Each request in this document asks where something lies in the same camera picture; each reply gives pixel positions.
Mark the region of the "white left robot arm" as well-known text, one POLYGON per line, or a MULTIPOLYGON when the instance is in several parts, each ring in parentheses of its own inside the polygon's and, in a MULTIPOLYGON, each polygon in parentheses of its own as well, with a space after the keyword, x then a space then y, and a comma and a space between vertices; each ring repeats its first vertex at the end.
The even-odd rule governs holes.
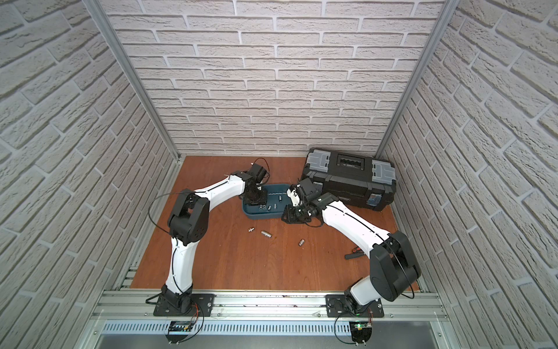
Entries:
POLYGON ((169 216, 171 237, 169 275, 161 288, 161 297, 184 314, 193 305, 193 263, 199 241, 209 227, 209 214, 215 207, 240 196, 249 204, 265 204, 267 191, 262 188, 267 170, 256 163, 247 171, 236 171, 224 180, 197 190, 182 190, 169 216))

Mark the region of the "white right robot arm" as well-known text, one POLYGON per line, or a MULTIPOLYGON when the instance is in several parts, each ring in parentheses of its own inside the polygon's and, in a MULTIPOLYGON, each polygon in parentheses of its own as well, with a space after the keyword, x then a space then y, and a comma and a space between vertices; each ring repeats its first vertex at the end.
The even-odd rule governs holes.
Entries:
POLYGON ((283 222, 306 224, 317 218, 345 235, 369 259, 370 273, 345 292, 346 307, 354 314, 371 302, 396 300, 421 276, 411 243, 404 233, 393 234, 366 221, 331 193, 321 194, 306 178, 290 186, 283 222))

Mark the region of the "teal plastic storage box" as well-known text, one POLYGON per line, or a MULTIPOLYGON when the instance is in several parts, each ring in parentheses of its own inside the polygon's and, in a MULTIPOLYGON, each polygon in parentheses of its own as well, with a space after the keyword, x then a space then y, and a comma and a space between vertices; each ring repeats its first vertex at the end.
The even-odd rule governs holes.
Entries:
POLYGON ((291 204, 291 199, 287 195, 290 189, 289 184, 270 184, 263 186, 267 191, 267 201, 265 204, 248 205, 243 204, 244 214, 252 220, 268 220, 281 218, 287 205, 291 204))

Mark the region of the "black grey toolbox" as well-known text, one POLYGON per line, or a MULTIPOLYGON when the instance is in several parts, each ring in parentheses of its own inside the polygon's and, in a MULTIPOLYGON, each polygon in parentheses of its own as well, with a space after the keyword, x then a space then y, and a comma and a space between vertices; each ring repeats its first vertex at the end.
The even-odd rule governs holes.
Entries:
POLYGON ((309 178, 321 193, 331 193, 346 205, 381 212, 397 190, 395 167, 369 156, 312 148, 302 179, 309 178))

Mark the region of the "red black screwdriver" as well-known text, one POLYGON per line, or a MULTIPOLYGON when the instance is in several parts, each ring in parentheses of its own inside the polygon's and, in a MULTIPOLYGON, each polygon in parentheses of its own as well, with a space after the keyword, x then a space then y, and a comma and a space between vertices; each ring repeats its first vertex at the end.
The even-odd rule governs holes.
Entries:
POLYGON ((364 251, 360 248, 360 247, 356 247, 352 250, 352 252, 350 254, 346 254, 344 256, 345 260, 352 260, 352 259, 356 259, 359 257, 364 257, 365 253, 364 251))

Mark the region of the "right controller board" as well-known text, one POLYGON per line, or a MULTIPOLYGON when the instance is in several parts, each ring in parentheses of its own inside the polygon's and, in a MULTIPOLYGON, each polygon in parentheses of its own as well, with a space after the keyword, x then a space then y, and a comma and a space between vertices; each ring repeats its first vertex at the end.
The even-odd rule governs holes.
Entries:
POLYGON ((367 342, 370 340, 372 333, 373 333, 373 326, 370 322, 356 322, 351 321, 350 325, 350 334, 353 343, 356 346, 359 345, 367 345, 367 342))

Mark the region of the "controller board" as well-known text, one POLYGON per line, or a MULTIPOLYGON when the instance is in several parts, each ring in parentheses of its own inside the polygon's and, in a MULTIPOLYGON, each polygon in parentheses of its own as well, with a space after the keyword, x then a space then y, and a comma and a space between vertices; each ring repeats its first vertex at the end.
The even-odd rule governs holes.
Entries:
POLYGON ((169 344, 184 343, 198 333, 197 325, 190 321, 171 321, 166 338, 169 344))
POLYGON ((356 322, 351 321, 350 325, 350 334, 353 343, 356 346, 359 345, 367 345, 367 342, 370 340, 372 333, 373 333, 373 326, 370 322, 356 322))

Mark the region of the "left controller board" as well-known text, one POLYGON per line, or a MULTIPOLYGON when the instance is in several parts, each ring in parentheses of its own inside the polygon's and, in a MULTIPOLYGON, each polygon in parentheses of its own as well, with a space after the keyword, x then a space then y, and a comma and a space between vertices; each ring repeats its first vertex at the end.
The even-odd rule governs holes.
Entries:
POLYGON ((197 325, 190 321, 171 321, 166 338, 169 344, 184 343, 198 333, 197 325))

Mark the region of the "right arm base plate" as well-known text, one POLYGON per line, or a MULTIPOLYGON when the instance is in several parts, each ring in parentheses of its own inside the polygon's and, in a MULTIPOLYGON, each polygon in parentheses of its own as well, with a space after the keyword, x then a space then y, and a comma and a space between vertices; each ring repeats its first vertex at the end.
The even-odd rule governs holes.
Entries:
POLYGON ((365 305, 346 295, 326 295, 325 306, 328 318, 356 317, 356 318, 384 318, 383 305, 380 299, 370 301, 365 305))

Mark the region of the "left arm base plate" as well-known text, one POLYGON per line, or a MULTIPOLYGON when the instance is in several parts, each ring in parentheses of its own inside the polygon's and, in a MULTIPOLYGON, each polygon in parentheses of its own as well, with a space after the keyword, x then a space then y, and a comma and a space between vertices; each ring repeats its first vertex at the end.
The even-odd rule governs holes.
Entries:
POLYGON ((159 317, 208 317, 212 313, 215 294, 194 293, 191 295, 175 297, 159 295, 153 311, 159 317))

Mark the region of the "aluminium floor rail left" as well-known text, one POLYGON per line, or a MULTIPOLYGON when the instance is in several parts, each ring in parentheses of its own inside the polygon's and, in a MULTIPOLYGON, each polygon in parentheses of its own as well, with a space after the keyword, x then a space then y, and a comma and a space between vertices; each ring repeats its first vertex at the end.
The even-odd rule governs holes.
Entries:
POLYGON ((152 189, 139 213, 139 220, 132 223, 131 235, 115 264, 114 274, 106 289, 125 288, 160 289, 167 280, 171 258, 171 238, 165 232, 174 196, 175 183, 183 160, 172 161, 159 186, 152 189))

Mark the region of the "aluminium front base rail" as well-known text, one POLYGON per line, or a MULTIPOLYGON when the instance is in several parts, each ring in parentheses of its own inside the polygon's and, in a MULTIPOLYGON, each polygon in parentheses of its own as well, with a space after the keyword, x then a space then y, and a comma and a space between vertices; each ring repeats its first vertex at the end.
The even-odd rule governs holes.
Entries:
POLYGON ((373 348, 456 348, 458 341, 450 317, 435 293, 417 293, 393 302, 381 300, 384 318, 328 318, 325 296, 340 292, 257 292, 201 290, 215 294, 208 317, 154 316, 152 290, 104 292, 77 346, 98 348, 109 340, 122 340, 125 348, 145 346, 148 338, 165 348, 194 346, 216 336, 331 337, 334 344, 352 342, 351 321, 370 322, 373 333, 367 342, 373 348), (190 321, 198 333, 180 344, 169 344, 166 334, 171 321, 190 321))

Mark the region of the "aluminium corner post right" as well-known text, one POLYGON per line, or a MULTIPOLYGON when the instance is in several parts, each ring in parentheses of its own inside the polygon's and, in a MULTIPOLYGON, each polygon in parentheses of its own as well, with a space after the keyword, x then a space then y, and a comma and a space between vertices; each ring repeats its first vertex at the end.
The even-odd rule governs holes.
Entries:
POLYGON ((440 40, 442 39, 446 29, 449 25, 450 20, 453 17, 457 7, 459 5, 459 0, 448 0, 445 1, 441 10, 440 14, 434 24, 432 32, 430 33, 426 44, 424 45, 424 49, 419 56, 417 61, 416 67, 412 71, 411 78, 408 81, 408 84, 401 96, 401 99, 395 109, 395 113, 388 124, 388 127, 384 133, 384 136, 377 148, 375 153, 375 157, 381 157, 389 140, 392 138, 392 135, 395 132, 395 128, 398 125, 400 119, 403 116, 403 112, 407 103, 411 100, 412 95, 414 94, 418 84, 420 83, 421 78, 424 75, 433 55, 434 51, 437 48, 440 40))

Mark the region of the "aluminium corner post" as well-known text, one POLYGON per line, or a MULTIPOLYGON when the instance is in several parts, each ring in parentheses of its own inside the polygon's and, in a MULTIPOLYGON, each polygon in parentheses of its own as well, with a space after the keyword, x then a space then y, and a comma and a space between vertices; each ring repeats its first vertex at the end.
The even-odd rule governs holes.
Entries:
POLYGON ((144 107, 147 115, 152 121, 155 129, 157 130, 162 141, 170 152, 171 157, 174 159, 174 161, 180 161, 180 152, 177 150, 176 145, 171 139, 171 136, 167 128, 165 127, 164 122, 162 121, 155 108, 154 103, 149 97, 148 92, 144 84, 142 83, 141 78, 139 77, 139 74, 133 66, 129 55, 127 55, 123 44, 119 40, 115 29, 110 24, 110 20, 106 15, 102 4, 100 3, 100 1, 97 0, 85 0, 84 5, 90 13, 90 16, 95 22, 96 26, 100 30, 100 33, 103 35, 107 45, 114 55, 114 58, 120 65, 125 77, 128 79, 130 86, 138 96, 139 101, 142 103, 142 106, 144 107))
POLYGON ((408 84, 401 96, 401 99, 395 109, 395 113, 388 124, 388 127, 384 133, 384 136, 377 148, 375 153, 375 157, 381 157, 389 140, 392 138, 392 135, 395 132, 395 128, 398 125, 400 119, 403 116, 403 112, 407 103, 411 100, 412 95, 414 94, 418 84, 420 83, 421 78, 424 75, 433 55, 434 51, 437 48, 440 40, 442 39, 446 29, 449 25, 450 20, 453 17, 457 7, 459 5, 459 0, 448 0, 445 1, 441 10, 440 14, 434 24, 432 32, 430 33, 426 44, 424 45, 424 49, 419 56, 417 61, 416 67, 412 71, 411 78, 408 81, 408 84))

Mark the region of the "aluminium corner post left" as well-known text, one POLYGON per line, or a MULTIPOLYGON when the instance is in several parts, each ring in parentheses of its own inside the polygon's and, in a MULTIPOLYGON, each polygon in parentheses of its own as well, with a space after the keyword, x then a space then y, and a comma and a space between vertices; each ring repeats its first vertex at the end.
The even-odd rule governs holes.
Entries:
POLYGON ((155 129, 157 130, 162 141, 170 152, 171 157, 174 159, 174 161, 180 161, 180 152, 177 150, 176 145, 171 139, 171 136, 167 128, 165 127, 164 122, 162 121, 155 108, 154 103, 149 97, 148 92, 144 84, 142 83, 141 78, 139 77, 139 74, 133 66, 129 55, 127 55, 123 44, 119 40, 115 29, 110 24, 110 20, 106 15, 102 4, 100 3, 100 1, 97 0, 85 0, 84 5, 90 13, 90 16, 95 22, 96 26, 100 30, 100 33, 103 35, 107 45, 114 55, 114 58, 120 65, 125 77, 128 79, 130 86, 138 96, 139 101, 142 103, 142 106, 144 107, 147 115, 152 121, 155 129))

